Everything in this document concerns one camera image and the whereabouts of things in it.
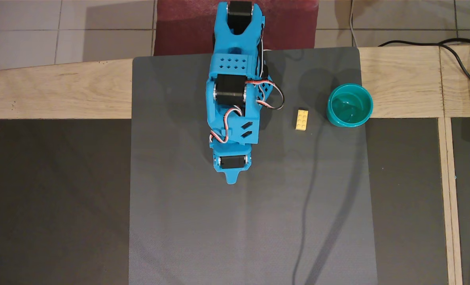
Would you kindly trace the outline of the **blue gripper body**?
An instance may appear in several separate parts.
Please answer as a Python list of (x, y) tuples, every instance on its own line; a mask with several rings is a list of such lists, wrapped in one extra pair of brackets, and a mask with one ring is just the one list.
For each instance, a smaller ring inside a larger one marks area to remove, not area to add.
[(235, 184), (252, 164), (251, 151), (251, 145), (212, 145), (213, 167), (225, 175), (227, 184)]

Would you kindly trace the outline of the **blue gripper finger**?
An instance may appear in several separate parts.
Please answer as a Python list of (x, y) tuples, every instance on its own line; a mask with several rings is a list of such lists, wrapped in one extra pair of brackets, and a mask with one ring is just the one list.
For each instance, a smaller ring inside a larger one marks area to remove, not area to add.
[(271, 96), (275, 85), (271, 80), (255, 80), (255, 89), (257, 90), (256, 102), (269, 109), (276, 109), (268, 103), (268, 99)]

